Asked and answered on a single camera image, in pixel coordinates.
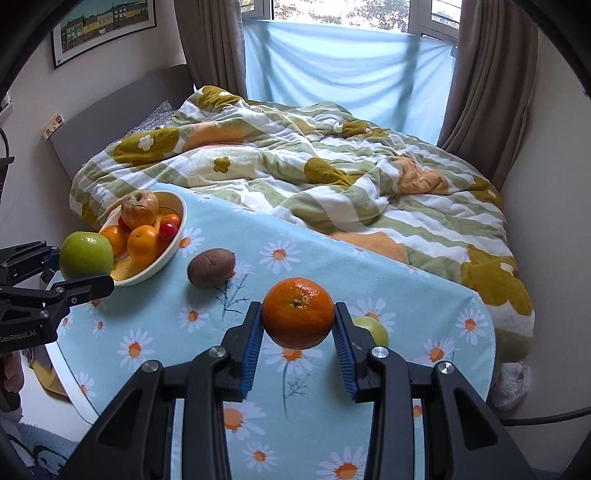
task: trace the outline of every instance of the human hand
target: human hand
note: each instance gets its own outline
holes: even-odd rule
[[[0,368],[4,364],[4,388],[8,392],[20,392],[25,385],[25,374],[22,371],[21,354],[13,352],[11,356],[0,361]]]

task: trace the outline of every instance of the metal bolt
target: metal bolt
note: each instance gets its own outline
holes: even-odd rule
[[[152,374],[158,369],[158,362],[156,360],[148,360],[142,365],[142,370],[147,374]]]
[[[440,362],[437,364],[437,369],[442,374],[452,374],[455,370],[454,366],[450,362]]]
[[[209,356],[221,358],[226,355],[226,349],[222,346],[213,346],[209,349]]]
[[[388,349],[383,346],[375,346],[371,349],[371,354],[375,358],[386,358],[389,354]]]

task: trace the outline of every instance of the brown curtain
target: brown curtain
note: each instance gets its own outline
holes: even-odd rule
[[[512,0],[464,0],[456,67],[437,145],[501,189],[535,78],[538,29]]]
[[[174,0],[183,51],[197,88],[215,85],[246,98],[239,0]]]

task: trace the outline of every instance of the gray headboard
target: gray headboard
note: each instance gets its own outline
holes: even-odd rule
[[[50,141],[73,179],[83,163],[143,122],[162,102],[179,108],[192,93],[185,64],[151,72],[66,121]]]

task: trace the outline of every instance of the painting of houses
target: painting of houses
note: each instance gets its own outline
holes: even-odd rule
[[[154,0],[84,0],[53,31],[54,64],[155,26]]]

